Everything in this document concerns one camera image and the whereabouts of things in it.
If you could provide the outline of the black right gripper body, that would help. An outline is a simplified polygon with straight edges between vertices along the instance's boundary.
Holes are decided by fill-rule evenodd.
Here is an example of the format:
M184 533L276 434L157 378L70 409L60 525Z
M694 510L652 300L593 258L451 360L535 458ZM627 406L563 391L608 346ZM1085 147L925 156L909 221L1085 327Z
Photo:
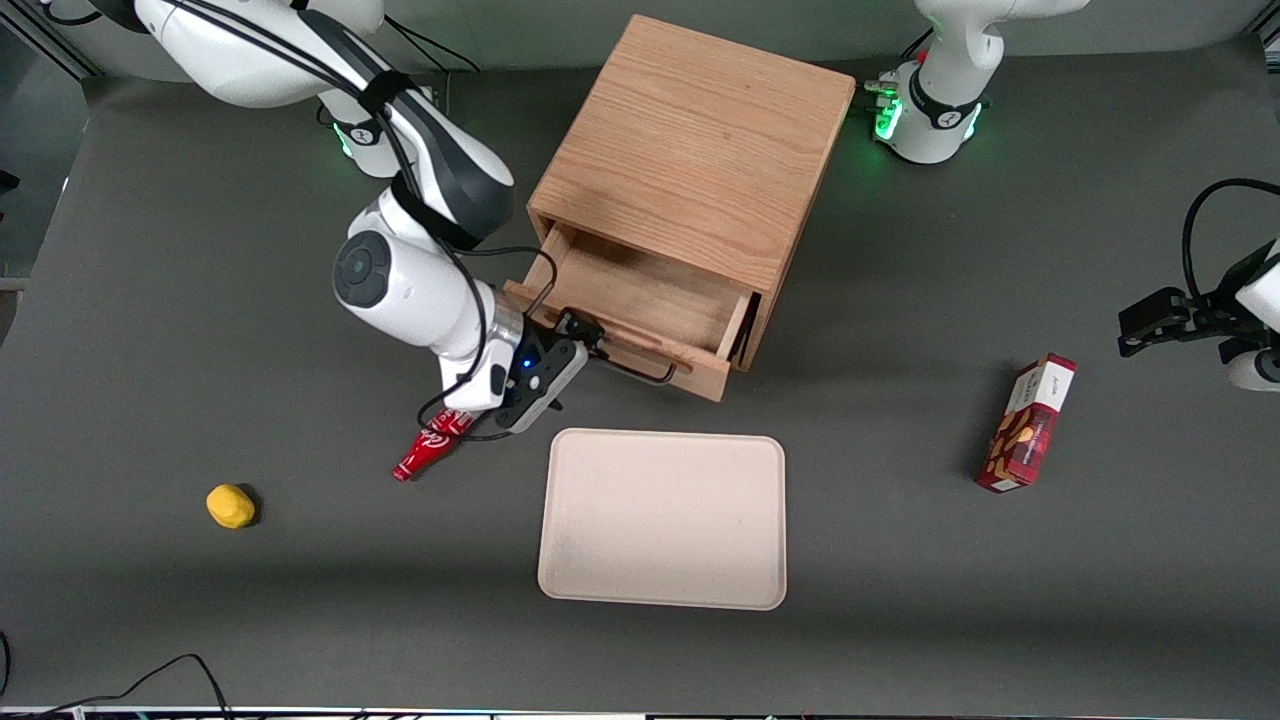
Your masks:
M554 331L527 331L509 369L495 425L520 434L558 401L561 392L586 366L589 352L580 340Z

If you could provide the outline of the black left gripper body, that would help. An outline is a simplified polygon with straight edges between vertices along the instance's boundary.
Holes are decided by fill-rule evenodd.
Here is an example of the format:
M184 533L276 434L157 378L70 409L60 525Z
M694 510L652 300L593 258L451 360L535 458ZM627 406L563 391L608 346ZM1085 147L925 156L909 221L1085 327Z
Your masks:
M1231 265L1219 286L1203 293L1196 281L1190 242L1184 242L1184 281L1203 319L1236 337L1279 331L1279 250L1271 240Z

